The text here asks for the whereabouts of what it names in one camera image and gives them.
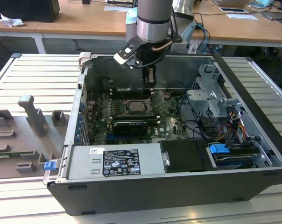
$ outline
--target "warning label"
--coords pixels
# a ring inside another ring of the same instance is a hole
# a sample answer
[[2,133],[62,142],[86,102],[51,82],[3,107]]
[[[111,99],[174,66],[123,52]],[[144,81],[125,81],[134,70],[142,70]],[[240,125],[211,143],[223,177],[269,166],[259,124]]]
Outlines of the warning label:
[[137,149],[104,151],[103,175],[140,175],[140,161]]

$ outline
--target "blue plastic clip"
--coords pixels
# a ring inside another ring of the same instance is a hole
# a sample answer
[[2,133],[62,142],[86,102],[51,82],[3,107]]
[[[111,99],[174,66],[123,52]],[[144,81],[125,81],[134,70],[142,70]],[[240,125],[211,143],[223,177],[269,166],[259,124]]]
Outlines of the blue plastic clip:
[[230,153],[229,149],[225,147],[225,144],[212,144],[209,148],[212,154]]
[[56,170],[57,161],[45,162],[43,169],[44,170]]

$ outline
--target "wooden desk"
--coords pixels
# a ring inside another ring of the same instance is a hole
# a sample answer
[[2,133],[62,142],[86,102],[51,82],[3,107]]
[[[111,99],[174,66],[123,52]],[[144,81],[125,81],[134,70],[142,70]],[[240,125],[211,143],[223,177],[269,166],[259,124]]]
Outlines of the wooden desk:
[[104,2],[59,0],[60,13],[54,23],[41,22],[38,33],[126,35],[126,12],[105,11]]
[[[54,23],[29,22],[21,27],[4,27],[0,36],[25,36],[35,39],[39,53],[45,54],[43,38],[125,40],[126,12],[104,11],[102,2],[82,4],[82,1],[59,0],[60,13]],[[194,5],[202,14],[223,13],[210,0]],[[211,34],[211,44],[282,47],[282,23],[262,15],[258,20],[230,19],[227,15],[203,15],[204,26]],[[195,30],[192,41],[202,40],[203,32]]]
[[[271,11],[281,12],[276,8],[272,8]],[[195,4],[193,12],[202,14],[223,13],[217,6],[213,5],[212,1],[205,0],[200,4]],[[202,17],[205,28],[211,34],[211,43],[217,41],[226,42],[226,44],[228,42],[251,42],[251,45],[259,43],[257,46],[282,43],[282,23],[269,20],[261,14],[253,15],[258,20],[230,19],[227,15],[203,15]],[[195,19],[197,22],[201,22],[200,15],[196,14]],[[197,38],[200,32],[202,33],[202,31],[196,30],[193,38]]]

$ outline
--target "white label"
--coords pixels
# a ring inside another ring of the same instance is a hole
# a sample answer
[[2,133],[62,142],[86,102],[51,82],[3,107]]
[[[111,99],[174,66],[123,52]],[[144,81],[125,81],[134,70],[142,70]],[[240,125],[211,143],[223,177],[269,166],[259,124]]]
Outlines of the white label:
[[103,154],[105,148],[90,148],[89,154]]

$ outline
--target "computer case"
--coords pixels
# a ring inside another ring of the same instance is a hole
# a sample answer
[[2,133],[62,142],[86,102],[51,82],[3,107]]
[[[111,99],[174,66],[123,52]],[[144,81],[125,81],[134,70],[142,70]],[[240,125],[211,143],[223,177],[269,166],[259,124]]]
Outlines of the computer case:
[[0,0],[0,13],[12,19],[53,22],[59,10],[58,0]]

